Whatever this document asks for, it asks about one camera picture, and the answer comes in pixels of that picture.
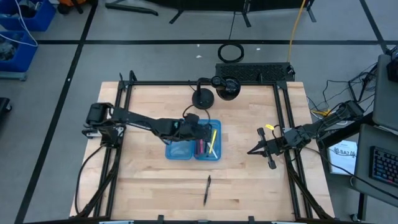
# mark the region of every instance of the wooden tabletop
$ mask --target wooden tabletop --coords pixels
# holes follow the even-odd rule
[[[117,82],[104,82],[99,102],[114,103]],[[288,83],[290,104],[295,125],[311,123],[303,83]],[[114,197],[112,219],[156,220],[294,220],[292,200],[283,155],[274,157],[277,168],[271,170],[267,159],[247,155],[258,140],[257,128],[278,124],[274,92],[271,86],[242,86],[233,101],[223,101],[215,94],[215,103],[208,110],[211,119],[222,123],[222,158],[218,162],[170,161],[165,158],[165,144],[152,133],[128,127]],[[134,86],[129,110],[151,118],[181,118],[191,105],[189,86]],[[284,110],[287,116],[280,91]],[[188,112],[206,119],[204,111]],[[272,139],[269,129],[266,138]],[[88,140],[85,159],[98,148],[100,139]],[[315,143],[309,147],[317,149]],[[80,182],[79,208],[90,200],[98,188],[103,165],[103,149],[87,163]],[[329,215],[333,216],[328,186],[320,156],[312,151],[302,153],[309,191]],[[203,198],[208,176],[211,185],[206,206]],[[302,196],[298,190],[301,216],[305,216]],[[108,193],[104,194],[104,214]]]

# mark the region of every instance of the white paper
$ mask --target white paper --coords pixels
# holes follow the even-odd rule
[[[356,142],[343,140],[340,143],[329,147],[329,161],[332,164],[344,168],[348,172],[354,174],[357,150],[358,147],[356,145]],[[349,175],[345,171],[331,165],[330,173]]]

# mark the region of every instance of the lamp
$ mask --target lamp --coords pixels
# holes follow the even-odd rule
[[[198,109],[208,109],[213,106],[214,94],[207,88],[201,88],[201,82],[210,81],[211,86],[216,89],[217,95],[223,100],[233,100],[241,91],[241,84],[235,77],[199,78],[197,81],[197,90],[193,92],[192,104]]]

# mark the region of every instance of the computer keyboard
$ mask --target computer keyboard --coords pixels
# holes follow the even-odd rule
[[[264,82],[294,81],[292,76],[287,74],[289,63],[218,63],[216,75],[220,77],[232,76],[239,81],[258,81],[259,75]]]
[[[370,177],[398,187],[398,153],[372,146]]]

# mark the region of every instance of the blue plastic bin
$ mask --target blue plastic bin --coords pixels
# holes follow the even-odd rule
[[[34,4],[42,2],[39,10],[33,18],[25,18],[24,22],[29,31],[46,31],[54,18],[55,8],[49,0],[30,0]],[[16,14],[18,7],[15,0],[0,0],[0,14]],[[19,17],[0,17],[0,24],[7,30],[24,30]]]
[[[172,142],[166,146],[166,158],[189,160],[192,158],[194,141]]]
[[[208,120],[207,119],[201,119],[199,120],[199,124],[207,124]],[[214,142],[213,150],[216,152],[217,157],[214,156],[213,153],[211,154],[201,154],[201,155],[193,155],[195,159],[200,160],[200,161],[218,161],[221,159],[221,122],[216,119],[211,119],[210,120],[211,124],[211,138],[213,138],[213,131],[217,129],[217,135],[216,135],[216,140]]]
[[[16,35],[22,37],[19,41],[24,43],[34,44],[27,32],[24,31],[4,31],[0,34],[15,39]],[[32,62],[33,56],[36,53],[37,47],[26,44],[16,44],[17,50],[15,55],[10,60],[0,60],[0,71],[2,72],[26,72]]]

